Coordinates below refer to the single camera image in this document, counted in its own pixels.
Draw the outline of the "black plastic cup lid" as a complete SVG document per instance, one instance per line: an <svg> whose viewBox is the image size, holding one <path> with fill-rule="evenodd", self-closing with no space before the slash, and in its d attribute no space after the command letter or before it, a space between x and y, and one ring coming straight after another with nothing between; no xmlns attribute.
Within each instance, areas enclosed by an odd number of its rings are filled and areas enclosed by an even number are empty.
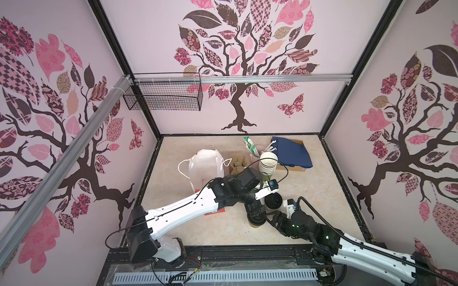
<svg viewBox="0 0 458 286"><path fill-rule="evenodd" d="M249 214L247 215L247 218L248 218L248 222L249 224L254 227L254 228L257 228L257 227L260 227L262 226L263 224L266 223L266 219L261 216L261 215L258 215L258 216L250 216Z"/></svg>

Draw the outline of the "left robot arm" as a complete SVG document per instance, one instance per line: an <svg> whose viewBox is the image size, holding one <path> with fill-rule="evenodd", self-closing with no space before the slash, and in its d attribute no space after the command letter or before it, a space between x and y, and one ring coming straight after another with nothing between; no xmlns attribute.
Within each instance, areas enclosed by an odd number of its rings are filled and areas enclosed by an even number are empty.
<svg viewBox="0 0 458 286"><path fill-rule="evenodd" d="M126 225L126 242L129 259L141 263L148 258L162 259L167 263L183 260L185 249L181 239L166 237L172 229L207 213L243 203L250 218L261 216L261 199L278 190L277 181L265 181L253 168L238 175L215 178L198 193L173 204L146 210L135 207Z"/></svg>

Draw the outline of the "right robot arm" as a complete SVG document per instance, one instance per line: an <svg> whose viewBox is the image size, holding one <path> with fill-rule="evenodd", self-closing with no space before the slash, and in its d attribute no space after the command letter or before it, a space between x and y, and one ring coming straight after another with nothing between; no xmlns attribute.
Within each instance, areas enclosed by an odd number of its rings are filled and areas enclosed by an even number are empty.
<svg viewBox="0 0 458 286"><path fill-rule="evenodd" d="M301 209L291 215L277 210L265 218L283 236L310 242L308 257L318 264L347 265L395 286L437 285L432 267L421 255L408 255L365 243L317 223Z"/></svg>

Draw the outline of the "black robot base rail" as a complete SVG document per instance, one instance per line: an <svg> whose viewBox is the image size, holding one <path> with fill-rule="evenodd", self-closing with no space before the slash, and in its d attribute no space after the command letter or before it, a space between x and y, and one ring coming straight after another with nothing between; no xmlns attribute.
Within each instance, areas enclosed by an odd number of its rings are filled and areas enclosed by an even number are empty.
<svg viewBox="0 0 458 286"><path fill-rule="evenodd" d="M298 266L316 266L308 257L309 244L284 245L199 245L186 246L187 257L201 264L217 262L294 262ZM116 265L147 266L153 260L150 253L132 262L126 247L109 251L101 276L106 277Z"/></svg>

